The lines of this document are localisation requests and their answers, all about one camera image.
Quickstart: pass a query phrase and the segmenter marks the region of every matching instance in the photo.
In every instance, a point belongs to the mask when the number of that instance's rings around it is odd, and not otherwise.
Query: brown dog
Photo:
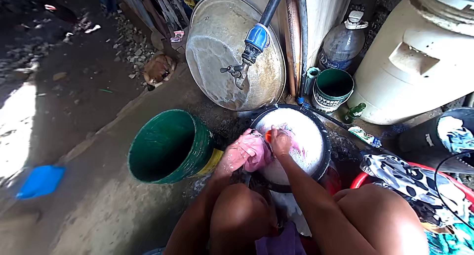
[[[162,85],[163,81],[168,81],[175,68],[176,62],[169,56],[165,54],[154,55],[145,65],[145,72],[143,73],[148,90],[151,91]]]

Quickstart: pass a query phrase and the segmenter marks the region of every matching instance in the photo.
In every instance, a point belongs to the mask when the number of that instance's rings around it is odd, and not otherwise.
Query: galvanized basin
[[[271,28],[270,46],[248,70],[248,87],[240,90],[234,77],[219,71],[241,64],[244,39],[260,16],[243,0],[201,0],[191,17],[186,60],[193,78],[208,98],[229,110],[249,111],[273,105],[283,92],[285,62]]]

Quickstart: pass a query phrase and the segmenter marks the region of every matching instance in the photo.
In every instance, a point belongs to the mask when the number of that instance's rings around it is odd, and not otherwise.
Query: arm
[[[293,195],[310,227],[312,238],[325,255],[377,254],[347,220],[329,193],[289,155],[291,138],[272,127],[272,150],[288,176]]]
[[[248,158],[248,154],[239,149],[237,145],[239,140],[240,138],[228,146],[209,181],[179,219],[166,244],[165,255],[192,255],[206,252],[214,204],[222,190],[229,185],[232,173]]]

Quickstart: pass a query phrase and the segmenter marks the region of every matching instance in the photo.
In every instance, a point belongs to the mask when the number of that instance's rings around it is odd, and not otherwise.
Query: soap suds
[[[299,146],[305,150],[300,154],[297,149],[292,148],[290,155],[293,160],[306,173],[312,175],[320,165],[323,154],[323,138],[316,124],[303,113],[291,108],[278,108],[265,115],[256,125],[255,129],[261,134],[265,133],[275,125],[277,128],[290,130],[295,135]],[[262,175],[272,183],[288,185],[288,177],[280,162],[274,160],[259,170]]]

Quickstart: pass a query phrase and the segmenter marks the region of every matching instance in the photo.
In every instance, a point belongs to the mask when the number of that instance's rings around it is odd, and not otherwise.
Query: thigh
[[[347,219],[382,255],[428,254],[428,241],[415,211],[400,195],[368,184],[334,195]]]
[[[210,253],[255,252],[258,240],[276,227],[271,207],[244,184],[225,188],[214,205],[210,221]]]

